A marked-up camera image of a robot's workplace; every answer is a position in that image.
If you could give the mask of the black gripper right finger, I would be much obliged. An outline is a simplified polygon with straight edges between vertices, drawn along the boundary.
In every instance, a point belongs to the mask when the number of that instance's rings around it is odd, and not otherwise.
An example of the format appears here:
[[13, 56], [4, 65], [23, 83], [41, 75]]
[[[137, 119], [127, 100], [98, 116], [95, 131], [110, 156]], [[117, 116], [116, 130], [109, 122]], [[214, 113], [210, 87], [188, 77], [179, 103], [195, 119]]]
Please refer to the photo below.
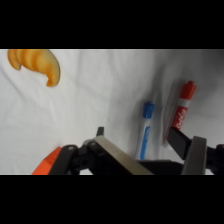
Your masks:
[[224, 144], [209, 147], [205, 138], [190, 139], [174, 127], [169, 129], [167, 142], [184, 160], [182, 175], [204, 175], [206, 169], [214, 175], [224, 175]]

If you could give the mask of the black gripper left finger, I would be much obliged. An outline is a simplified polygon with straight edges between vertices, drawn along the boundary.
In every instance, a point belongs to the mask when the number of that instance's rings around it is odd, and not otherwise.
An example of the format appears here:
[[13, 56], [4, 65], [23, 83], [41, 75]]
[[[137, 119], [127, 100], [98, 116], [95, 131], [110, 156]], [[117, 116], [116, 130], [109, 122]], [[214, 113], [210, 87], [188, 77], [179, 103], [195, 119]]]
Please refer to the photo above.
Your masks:
[[96, 137], [85, 140], [81, 147], [61, 148], [50, 175], [79, 175], [88, 169], [93, 175], [152, 175], [148, 169], [132, 159], [104, 136], [99, 127]]

